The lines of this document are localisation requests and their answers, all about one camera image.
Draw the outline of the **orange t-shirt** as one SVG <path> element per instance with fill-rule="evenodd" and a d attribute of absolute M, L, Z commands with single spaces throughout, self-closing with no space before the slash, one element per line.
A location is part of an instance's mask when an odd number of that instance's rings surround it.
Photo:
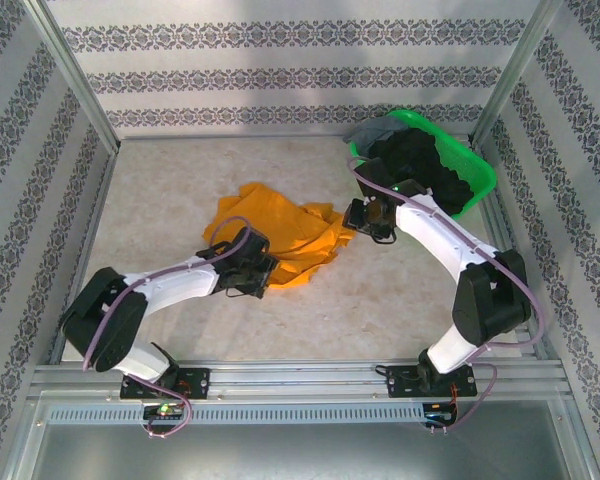
<path fill-rule="evenodd" d="M 269 286 L 290 289 L 308 284 L 353 239 L 343 231 L 343 216 L 331 203 L 297 205 L 269 186 L 251 182 L 218 201 L 203 238 L 209 245 L 230 241 L 249 223 L 268 238 L 269 252 L 279 260 Z"/>

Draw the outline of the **grey t-shirt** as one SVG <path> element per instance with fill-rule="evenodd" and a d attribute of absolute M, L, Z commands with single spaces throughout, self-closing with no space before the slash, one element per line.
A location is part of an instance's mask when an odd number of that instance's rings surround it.
<path fill-rule="evenodd" d="M 409 126 L 401 119 L 384 115 L 364 120 L 347 131 L 342 137 L 345 144 L 354 144 L 361 156 L 366 156 L 371 147 L 380 140 L 387 140 L 395 132 L 407 130 Z"/>

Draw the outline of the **black t-shirt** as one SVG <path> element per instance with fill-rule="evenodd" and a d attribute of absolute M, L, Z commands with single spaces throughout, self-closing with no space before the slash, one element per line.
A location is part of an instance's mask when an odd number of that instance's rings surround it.
<path fill-rule="evenodd" d="M 409 128 L 377 140 L 369 148 L 369 158 L 381 161 L 391 185 L 414 180 L 430 189 L 448 215 L 459 214 L 473 197 L 469 183 L 441 163 L 435 137 L 423 130 Z"/>

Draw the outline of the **green plastic basket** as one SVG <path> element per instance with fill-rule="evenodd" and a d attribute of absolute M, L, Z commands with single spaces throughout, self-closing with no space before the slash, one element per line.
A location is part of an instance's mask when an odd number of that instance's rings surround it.
<path fill-rule="evenodd" d="M 482 200 L 496 186 L 497 179 L 495 171 L 488 163 L 463 145 L 459 140 L 446 133 L 442 128 L 436 126 L 425 116 L 412 110 L 393 110 L 385 115 L 398 117 L 405 122 L 409 128 L 423 130 L 435 137 L 435 145 L 441 157 L 441 163 L 455 171 L 458 176 L 469 183 L 473 197 L 466 203 L 459 214 L 450 215 L 459 218 L 467 213 L 473 206 Z M 356 151 L 354 144 L 347 144 L 352 156 L 361 156 Z"/>

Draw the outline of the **grey metal front panel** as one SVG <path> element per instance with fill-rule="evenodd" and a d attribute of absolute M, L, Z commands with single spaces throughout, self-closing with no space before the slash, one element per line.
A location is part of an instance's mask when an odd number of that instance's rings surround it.
<path fill-rule="evenodd" d="M 53 426 L 31 480 L 580 480 L 543 431 L 432 436 L 400 425 Z"/>

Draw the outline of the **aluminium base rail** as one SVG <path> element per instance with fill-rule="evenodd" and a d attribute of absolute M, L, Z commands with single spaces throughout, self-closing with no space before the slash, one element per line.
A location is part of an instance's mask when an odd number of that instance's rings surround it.
<path fill-rule="evenodd" d="M 389 380 L 376 367 L 408 365 L 399 360 L 358 361 L 183 361 L 189 368 L 210 373 L 210 403 L 327 403 L 389 402 Z M 29 400 L 45 397 L 94 398 L 117 401 L 122 374 L 84 372 L 77 361 L 35 368 L 27 393 Z M 472 365 L 464 382 L 491 401 L 553 400 L 573 395 L 559 360 L 534 357 L 486 358 Z"/>

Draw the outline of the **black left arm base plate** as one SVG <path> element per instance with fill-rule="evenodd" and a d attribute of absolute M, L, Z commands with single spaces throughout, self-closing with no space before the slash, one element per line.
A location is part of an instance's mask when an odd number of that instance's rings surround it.
<path fill-rule="evenodd" d="M 137 380 L 124 376 L 120 388 L 123 400 L 176 399 L 170 390 L 187 399 L 205 400 L 208 395 L 211 371 L 206 368 L 178 368 L 168 370 L 155 384 L 160 387 L 145 385 Z"/>

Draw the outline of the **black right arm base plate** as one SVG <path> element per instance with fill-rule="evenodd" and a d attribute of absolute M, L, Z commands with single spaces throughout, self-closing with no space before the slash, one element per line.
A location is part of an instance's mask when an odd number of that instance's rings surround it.
<path fill-rule="evenodd" d="M 475 397 L 477 387 L 474 371 L 468 365 L 442 375 L 422 377 L 415 365 L 386 368 L 386 384 L 390 398 Z"/>

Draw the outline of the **aluminium frame post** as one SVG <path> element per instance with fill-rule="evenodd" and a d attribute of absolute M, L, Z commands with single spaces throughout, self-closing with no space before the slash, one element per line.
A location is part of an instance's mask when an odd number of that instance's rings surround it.
<path fill-rule="evenodd" d="M 489 135 L 511 92 L 532 59 L 537 45 L 549 29 L 553 18 L 563 3 L 564 0 L 538 0 L 538 4 L 505 65 L 493 93 L 481 112 L 475 129 L 469 135 L 472 148 L 480 146 Z"/>
<path fill-rule="evenodd" d="M 46 1 L 21 0 L 21 3 L 107 151 L 118 154 L 120 140 Z"/>

